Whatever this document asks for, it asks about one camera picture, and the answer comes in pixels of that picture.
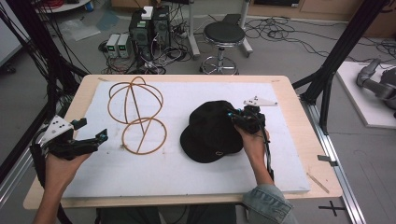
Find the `denim sleeve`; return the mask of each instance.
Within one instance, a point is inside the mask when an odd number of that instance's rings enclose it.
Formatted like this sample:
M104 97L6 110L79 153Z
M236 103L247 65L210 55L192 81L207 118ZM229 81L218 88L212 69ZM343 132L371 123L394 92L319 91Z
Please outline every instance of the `denim sleeve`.
M274 185L257 186L244 195L243 203L249 208L249 223L298 223L293 206Z

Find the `stool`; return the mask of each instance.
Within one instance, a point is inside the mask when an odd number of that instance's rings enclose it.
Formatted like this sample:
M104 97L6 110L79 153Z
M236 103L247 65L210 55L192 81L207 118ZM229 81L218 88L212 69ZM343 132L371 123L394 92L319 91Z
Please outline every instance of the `stool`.
M234 48L241 45L245 39L244 30L236 24L226 21L216 21L204 29L206 41L219 47L218 56L210 56L201 63L200 71L208 75L227 74L238 75L236 64L224 57L224 48Z

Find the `cap brim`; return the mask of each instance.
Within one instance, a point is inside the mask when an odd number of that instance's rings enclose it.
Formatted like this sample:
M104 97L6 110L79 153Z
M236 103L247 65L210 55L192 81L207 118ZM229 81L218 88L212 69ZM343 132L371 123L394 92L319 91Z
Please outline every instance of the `cap brim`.
M210 163L222 157L213 153L215 150L211 149L209 146L203 144L201 141L197 141L190 131L190 126L181 134L180 144L184 152L194 161Z

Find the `gray floor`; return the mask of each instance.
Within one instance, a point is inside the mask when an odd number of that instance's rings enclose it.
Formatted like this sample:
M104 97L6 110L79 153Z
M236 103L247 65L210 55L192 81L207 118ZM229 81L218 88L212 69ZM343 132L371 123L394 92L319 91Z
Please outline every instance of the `gray floor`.
M113 20L114 15L122 15L119 20ZM94 12L86 12L82 8L67 13L59 13L59 21L83 18L86 25L99 24L101 34L91 36L78 42L67 40L69 47L75 52L81 62L93 74L100 74L106 68L106 60L98 51L98 45L107 40L112 33L123 33L128 30L128 13L113 12L106 7L98 7ZM203 21L210 18L195 20L199 27ZM337 38L344 31L345 25L314 26L289 21L288 25L296 30L312 32ZM316 50L330 51L335 41L319 36L295 33L290 36L299 38L311 44ZM197 35L198 46L202 57L197 61L172 63L166 66L167 74L199 74L199 65L208 55L217 50L202 42ZM254 52L249 58L241 49L227 50L228 57L235 60L240 75L282 75L291 82L306 77L319 69L325 58L317 54L308 53L301 44L288 42L271 42L261 38L248 39ZM382 60L391 59L387 54L375 47L358 45L351 52L352 57L364 60L381 56ZM46 103L46 82L41 77L29 56L23 51L12 60L17 68L15 74L1 74L0 76L0 162L16 145L26 128L33 121L39 110ZM304 92L305 87L296 90ZM348 99L347 94L335 77L332 87L332 99L329 111L329 132L342 163L348 181L357 197L367 223L396 223L396 146L395 130L366 128L356 109ZM31 222L35 211L28 211L22 207L22 202L29 189L35 172L29 169L19 185L7 199L0 210L1 223ZM332 210L319 209L319 206L330 206L330 201L336 207L344 207L341 199L292 200L295 214L301 223L348 223L346 211L337 210L336 216ZM183 207L163 207L163 215L168 221L176 220ZM93 223L94 209L68 209L67 214L75 223ZM247 223L243 210L238 208L238 223Z

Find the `chair base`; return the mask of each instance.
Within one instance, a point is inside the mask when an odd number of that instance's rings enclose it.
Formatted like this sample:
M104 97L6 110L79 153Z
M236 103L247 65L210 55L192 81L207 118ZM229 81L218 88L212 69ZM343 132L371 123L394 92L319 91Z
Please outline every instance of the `chair base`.
M210 56L201 63L200 72L207 75L239 75L235 62L226 57Z

